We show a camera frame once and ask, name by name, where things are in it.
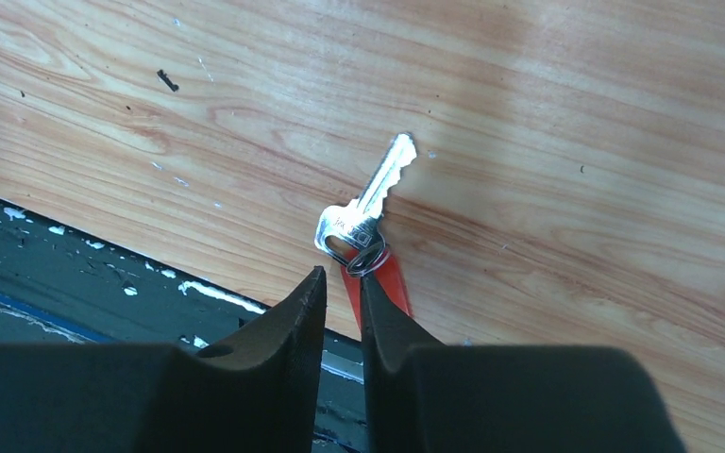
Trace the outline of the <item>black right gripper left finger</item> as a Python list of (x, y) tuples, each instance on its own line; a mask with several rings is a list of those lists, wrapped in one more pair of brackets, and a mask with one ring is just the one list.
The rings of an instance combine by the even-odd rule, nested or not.
[(0, 344), (0, 452), (308, 452), (327, 309), (314, 268), (225, 339)]

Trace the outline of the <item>silver key with red tag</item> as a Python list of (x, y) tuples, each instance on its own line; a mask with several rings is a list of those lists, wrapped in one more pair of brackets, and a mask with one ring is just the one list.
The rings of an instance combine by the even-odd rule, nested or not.
[(392, 139), (378, 168), (362, 192), (345, 205), (331, 205), (319, 216), (314, 244), (340, 264), (341, 277), (358, 324), (362, 322), (362, 279), (377, 279), (390, 300), (413, 315), (401, 266), (379, 224), (389, 191), (402, 170), (417, 158), (414, 137), (400, 132)]

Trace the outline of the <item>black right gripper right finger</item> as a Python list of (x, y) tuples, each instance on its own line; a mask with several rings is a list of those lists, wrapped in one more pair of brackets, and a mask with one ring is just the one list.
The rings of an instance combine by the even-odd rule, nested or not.
[(361, 288), (373, 452), (682, 452), (649, 373), (581, 345), (447, 345), (379, 282)]

